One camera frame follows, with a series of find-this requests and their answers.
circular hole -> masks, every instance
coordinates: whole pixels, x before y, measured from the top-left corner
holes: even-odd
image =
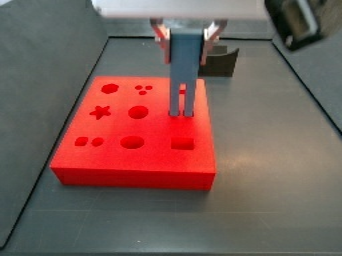
[[[111,94],[111,93],[117,92],[118,89],[119,89],[119,85],[117,85],[117,84],[106,84],[102,87],[102,92],[106,93],[106,94]]]
[[[138,149],[145,145],[145,139],[139,136],[125,137],[121,144],[127,149]]]
[[[142,119],[149,115],[149,108],[145,106],[135,106],[129,110],[129,116],[134,119]]]
[[[75,146],[86,146],[88,143],[88,137],[79,137],[76,140],[75,140]]]
[[[104,140],[103,138],[98,137],[92,140],[91,144],[94,147],[99,147],[103,144]]]

table surface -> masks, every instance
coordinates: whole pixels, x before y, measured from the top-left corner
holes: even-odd
[[[3,252],[342,252],[341,134],[271,42],[223,44],[213,190],[64,187],[47,167]],[[111,39],[87,86],[99,75],[169,76],[154,40]]]

